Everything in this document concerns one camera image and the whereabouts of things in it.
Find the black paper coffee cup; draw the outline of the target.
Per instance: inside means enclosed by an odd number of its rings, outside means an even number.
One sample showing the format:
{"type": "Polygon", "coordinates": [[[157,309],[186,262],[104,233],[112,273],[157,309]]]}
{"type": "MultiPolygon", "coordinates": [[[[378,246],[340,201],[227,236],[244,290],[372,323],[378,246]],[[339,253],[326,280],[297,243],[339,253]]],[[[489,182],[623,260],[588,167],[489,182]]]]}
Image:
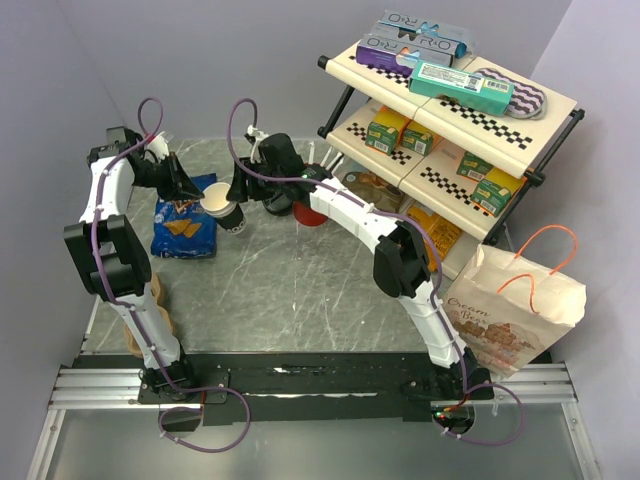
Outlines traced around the black paper coffee cup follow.
{"type": "Polygon", "coordinates": [[[215,218],[217,224],[228,233],[239,234],[246,227],[244,213],[236,202],[229,202],[225,207],[209,211],[208,214],[215,218]]]}

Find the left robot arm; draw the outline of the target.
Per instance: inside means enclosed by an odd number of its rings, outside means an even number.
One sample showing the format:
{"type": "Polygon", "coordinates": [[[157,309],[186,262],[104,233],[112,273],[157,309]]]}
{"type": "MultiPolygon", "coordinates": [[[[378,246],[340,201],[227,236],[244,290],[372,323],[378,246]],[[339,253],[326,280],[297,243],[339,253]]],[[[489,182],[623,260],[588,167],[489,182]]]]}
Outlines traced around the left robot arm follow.
{"type": "Polygon", "coordinates": [[[143,387],[184,402],[195,395],[198,378],[152,293],[149,256],[126,210],[135,187],[166,201],[199,200],[203,193],[156,138],[119,126],[107,130],[106,140],[87,157],[89,199],[80,220],[65,227],[64,242],[87,292],[123,319],[143,361],[143,387]]]}

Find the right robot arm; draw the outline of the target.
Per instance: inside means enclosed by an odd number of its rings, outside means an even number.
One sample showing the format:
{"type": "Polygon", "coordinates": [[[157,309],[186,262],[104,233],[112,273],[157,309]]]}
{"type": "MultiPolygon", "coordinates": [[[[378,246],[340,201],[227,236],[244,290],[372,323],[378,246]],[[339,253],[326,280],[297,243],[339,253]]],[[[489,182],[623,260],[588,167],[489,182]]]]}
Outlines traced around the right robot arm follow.
{"type": "Polygon", "coordinates": [[[284,133],[268,135],[247,127],[251,153],[239,158],[229,142],[234,178],[228,198],[237,203],[282,194],[334,221],[356,237],[374,256],[378,288],[404,307],[438,367],[438,390],[448,398],[468,400],[476,391],[471,375],[474,354],[448,318],[437,295],[440,280],[428,268],[424,231],[413,220],[378,210],[349,191],[324,165],[306,163],[284,133]]]}

